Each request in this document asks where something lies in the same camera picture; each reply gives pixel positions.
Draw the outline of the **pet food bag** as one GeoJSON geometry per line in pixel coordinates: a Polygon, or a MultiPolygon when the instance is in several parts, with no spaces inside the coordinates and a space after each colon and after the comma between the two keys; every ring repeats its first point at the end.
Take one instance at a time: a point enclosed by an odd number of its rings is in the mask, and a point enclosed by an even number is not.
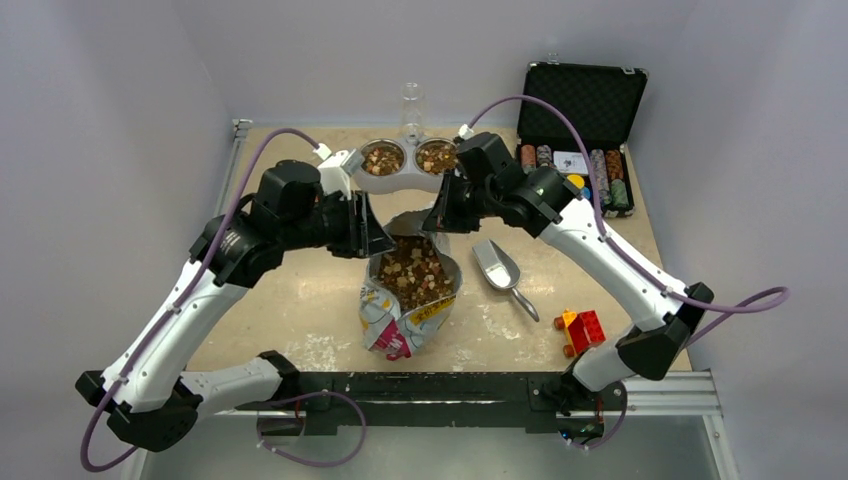
{"type": "Polygon", "coordinates": [[[447,235],[423,229],[427,215],[407,211],[388,222],[396,249],[369,259],[360,289],[363,345],[389,361],[410,358],[430,342],[463,284],[447,235]]]}

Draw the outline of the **metal food scoop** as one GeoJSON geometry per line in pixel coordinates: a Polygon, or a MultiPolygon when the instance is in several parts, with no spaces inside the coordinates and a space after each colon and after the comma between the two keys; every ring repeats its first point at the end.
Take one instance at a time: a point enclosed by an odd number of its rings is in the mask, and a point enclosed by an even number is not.
{"type": "Polygon", "coordinates": [[[521,271],[515,261],[490,239],[481,240],[474,244],[472,254],[489,285],[498,291],[508,292],[530,318],[539,323],[541,317],[537,309],[518,290],[521,271]]]}

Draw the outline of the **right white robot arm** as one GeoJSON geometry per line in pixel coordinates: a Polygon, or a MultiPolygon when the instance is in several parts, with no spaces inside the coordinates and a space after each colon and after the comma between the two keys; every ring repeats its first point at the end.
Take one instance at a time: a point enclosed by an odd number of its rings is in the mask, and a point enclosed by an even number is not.
{"type": "Polygon", "coordinates": [[[444,175],[427,231],[470,233],[497,217],[555,248],[599,283],[632,326],[578,356],[561,381],[564,399],[584,407],[614,382],[663,379],[714,299],[704,283],[668,275],[595,217],[580,188],[556,169],[530,173],[503,139],[476,134],[459,143],[458,170],[444,175]]]}

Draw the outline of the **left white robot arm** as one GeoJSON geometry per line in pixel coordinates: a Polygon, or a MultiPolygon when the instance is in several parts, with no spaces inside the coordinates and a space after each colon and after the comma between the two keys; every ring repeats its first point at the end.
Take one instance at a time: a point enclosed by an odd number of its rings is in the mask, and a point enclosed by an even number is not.
{"type": "Polygon", "coordinates": [[[396,244],[362,191],[328,186],[331,169],[283,160],[265,170],[256,192],[234,213],[210,220],[155,317],[112,365],[87,371],[76,388],[106,415],[111,432],[134,447],[160,452],[200,420],[268,403],[284,409],[300,394],[299,373],[282,354],[211,372],[187,364],[218,321],[291,251],[318,248],[367,259],[396,244]]]}

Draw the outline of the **grey double pet bowl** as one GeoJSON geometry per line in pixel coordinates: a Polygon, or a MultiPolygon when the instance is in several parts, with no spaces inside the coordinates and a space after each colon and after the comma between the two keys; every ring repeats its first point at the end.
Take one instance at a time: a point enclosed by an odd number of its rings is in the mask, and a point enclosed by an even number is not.
{"type": "Polygon", "coordinates": [[[371,194],[437,193],[443,174],[457,166],[456,144],[446,138],[428,138],[417,145],[380,138],[365,143],[360,152],[363,160],[354,180],[371,194]]]}

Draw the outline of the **clear water bottle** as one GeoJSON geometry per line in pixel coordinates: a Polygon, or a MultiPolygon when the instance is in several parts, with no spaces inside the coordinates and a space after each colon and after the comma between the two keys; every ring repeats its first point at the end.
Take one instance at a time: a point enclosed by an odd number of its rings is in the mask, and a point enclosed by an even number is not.
{"type": "Polygon", "coordinates": [[[423,136],[423,100],[423,89],[418,83],[403,85],[400,131],[410,145],[419,144],[423,136]]]}

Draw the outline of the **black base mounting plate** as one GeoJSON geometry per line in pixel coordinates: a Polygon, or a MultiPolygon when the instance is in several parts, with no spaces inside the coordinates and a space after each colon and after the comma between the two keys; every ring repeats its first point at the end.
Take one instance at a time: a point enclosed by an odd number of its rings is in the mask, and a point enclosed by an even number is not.
{"type": "Polygon", "coordinates": [[[598,438],[626,408],[622,384],[580,393],[559,372],[303,372],[243,410],[294,413],[309,435],[341,426],[517,428],[598,438]]]}

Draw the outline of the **red yellow toy block car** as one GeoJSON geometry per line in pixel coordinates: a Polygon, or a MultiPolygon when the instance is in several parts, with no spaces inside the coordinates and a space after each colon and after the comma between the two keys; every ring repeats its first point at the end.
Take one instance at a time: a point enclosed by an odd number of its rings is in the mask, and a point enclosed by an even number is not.
{"type": "Polygon", "coordinates": [[[567,359],[574,359],[589,348],[600,346],[606,341],[604,329],[595,310],[565,310],[554,318],[553,325],[566,338],[563,353],[567,359]]]}

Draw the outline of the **black poker chip case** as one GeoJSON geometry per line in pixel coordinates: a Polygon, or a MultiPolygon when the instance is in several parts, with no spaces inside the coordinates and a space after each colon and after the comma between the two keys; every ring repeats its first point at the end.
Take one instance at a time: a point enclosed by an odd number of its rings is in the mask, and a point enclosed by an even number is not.
{"type": "Polygon", "coordinates": [[[519,163],[533,156],[564,174],[580,174],[591,200],[600,200],[605,217],[630,217],[635,210],[625,147],[631,133],[649,73],[642,68],[567,63],[532,62],[523,93],[555,107],[571,121],[589,153],[593,171],[586,173],[578,157],[568,163],[557,154],[580,153],[568,128],[542,106],[524,102],[517,123],[516,155],[519,163]]]}

